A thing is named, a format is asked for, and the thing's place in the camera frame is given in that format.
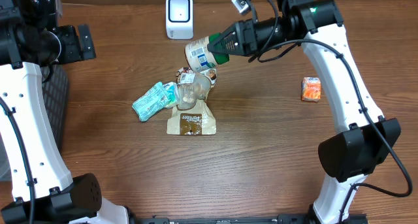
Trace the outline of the green lid seasoning jar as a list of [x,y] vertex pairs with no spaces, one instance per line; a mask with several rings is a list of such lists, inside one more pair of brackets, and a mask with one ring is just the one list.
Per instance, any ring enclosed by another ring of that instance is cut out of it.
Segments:
[[219,33],[190,42],[185,46],[187,64],[194,72],[202,72],[216,68],[229,61],[229,55],[212,53],[207,46],[210,41],[219,36]]

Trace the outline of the white barcode scanner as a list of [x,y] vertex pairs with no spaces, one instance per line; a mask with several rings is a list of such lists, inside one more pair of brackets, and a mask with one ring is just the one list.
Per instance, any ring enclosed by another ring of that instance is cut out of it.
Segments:
[[166,0],[166,31],[170,39],[193,38],[193,0]]

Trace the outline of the grey plastic mesh basket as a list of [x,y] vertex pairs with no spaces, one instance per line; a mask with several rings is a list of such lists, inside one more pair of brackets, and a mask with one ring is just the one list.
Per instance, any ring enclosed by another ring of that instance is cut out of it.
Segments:
[[[42,83],[42,94],[46,113],[56,140],[59,152],[62,148],[67,103],[69,96],[69,79],[61,65],[51,66],[53,70],[49,81]],[[41,68],[42,79],[49,75],[49,69]],[[11,181],[10,165],[3,140],[1,138],[1,182]]]

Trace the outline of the light green wet wipes pack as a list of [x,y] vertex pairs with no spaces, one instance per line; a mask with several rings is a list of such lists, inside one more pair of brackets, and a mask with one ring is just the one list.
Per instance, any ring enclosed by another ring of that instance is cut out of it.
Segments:
[[169,103],[169,94],[161,82],[156,83],[143,96],[137,99],[132,108],[140,121],[148,121],[154,114]]

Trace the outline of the teal white tissue pack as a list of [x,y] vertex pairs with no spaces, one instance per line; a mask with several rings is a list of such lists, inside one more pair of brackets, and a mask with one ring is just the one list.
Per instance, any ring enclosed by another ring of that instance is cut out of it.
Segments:
[[169,82],[163,84],[163,87],[167,91],[169,102],[165,106],[165,108],[172,108],[180,103],[180,97],[178,93],[178,85],[176,82]]

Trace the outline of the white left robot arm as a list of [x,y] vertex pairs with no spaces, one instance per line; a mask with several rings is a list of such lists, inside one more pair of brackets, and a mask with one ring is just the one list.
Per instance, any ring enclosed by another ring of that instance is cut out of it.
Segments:
[[56,144],[42,68],[94,59],[89,27],[60,26],[60,0],[1,0],[1,138],[14,200],[5,223],[134,223],[102,196],[94,174],[73,177]]

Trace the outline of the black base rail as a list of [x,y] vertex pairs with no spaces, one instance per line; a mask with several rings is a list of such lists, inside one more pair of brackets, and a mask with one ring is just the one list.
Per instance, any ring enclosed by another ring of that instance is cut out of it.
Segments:
[[140,218],[140,224],[303,224],[305,214],[280,214],[277,217],[240,217],[217,219],[169,219],[167,217]]

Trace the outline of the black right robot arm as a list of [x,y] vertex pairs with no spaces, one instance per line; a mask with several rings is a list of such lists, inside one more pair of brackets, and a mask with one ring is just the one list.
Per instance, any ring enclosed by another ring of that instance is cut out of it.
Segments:
[[260,59],[270,50],[301,46],[327,96],[336,134],[320,143],[325,179],[306,214],[281,214],[279,223],[366,223],[351,215],[355,193],[384,162],[401,129],[371,98],[351,55],[342,15],[334,0],[277,0],[275,16],[230,26],[211,40],[214,54]]

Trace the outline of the orange tissue pack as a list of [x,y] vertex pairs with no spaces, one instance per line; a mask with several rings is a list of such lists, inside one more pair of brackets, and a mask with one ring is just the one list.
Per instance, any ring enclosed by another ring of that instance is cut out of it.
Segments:
[[317,77],[304,77],[301,83],[301,100],[318,102],[321,99],[321,81]]

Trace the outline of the brown white snack pouch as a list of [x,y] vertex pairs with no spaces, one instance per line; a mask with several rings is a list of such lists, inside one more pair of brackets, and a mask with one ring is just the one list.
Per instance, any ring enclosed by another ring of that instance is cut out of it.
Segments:
[[174,101],[167,105],[172,115],[167,121],[167,134],[200,136],[216,134],[216,119],[206,101],[215,86],[217,71],[195,72],[189,67],[176,73],[176,81],[165,84]]

